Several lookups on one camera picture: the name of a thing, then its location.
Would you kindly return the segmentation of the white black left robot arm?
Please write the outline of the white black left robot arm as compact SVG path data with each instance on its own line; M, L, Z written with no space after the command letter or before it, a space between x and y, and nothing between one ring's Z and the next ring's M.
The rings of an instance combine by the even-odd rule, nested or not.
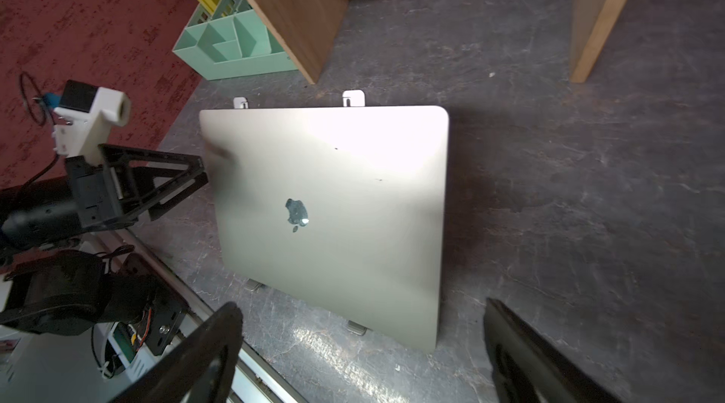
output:
M139 346L160 356L179 330L187 303L136 259L111 270L118 256L72 248L84 234L134 225L142 214L157 220L208 182L201 157L110 144L98 146L100 162L82 156L64 161L66 175L1 193L1 263L32 249L54 255L17 265L1 324L34 334L77 336L101 323L141 329Z

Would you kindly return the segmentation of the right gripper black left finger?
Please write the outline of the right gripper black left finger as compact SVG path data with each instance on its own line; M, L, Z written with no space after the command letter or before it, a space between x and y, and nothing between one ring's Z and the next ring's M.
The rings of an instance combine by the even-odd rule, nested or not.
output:
M243 314L225 304L115 402L225 402L243 344Z

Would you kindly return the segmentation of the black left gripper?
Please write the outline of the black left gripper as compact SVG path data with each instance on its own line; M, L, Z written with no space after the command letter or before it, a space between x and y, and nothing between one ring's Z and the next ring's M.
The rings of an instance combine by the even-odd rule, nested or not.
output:
M100 144L101 163L64 161L83 230L117 230L147 213L152 221L208 183L200 156Z

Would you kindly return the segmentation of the silver laptop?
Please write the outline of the silver laptop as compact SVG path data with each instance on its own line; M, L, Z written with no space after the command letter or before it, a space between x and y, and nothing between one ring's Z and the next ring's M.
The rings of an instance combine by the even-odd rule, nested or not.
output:
M203 110L199 122L228 269L434 350L447 110Z

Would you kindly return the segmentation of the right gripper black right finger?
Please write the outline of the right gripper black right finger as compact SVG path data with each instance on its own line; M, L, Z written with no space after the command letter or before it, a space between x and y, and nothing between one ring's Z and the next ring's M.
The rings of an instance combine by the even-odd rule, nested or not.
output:
M500 402L617 402L502 301L489 298L483 339Z

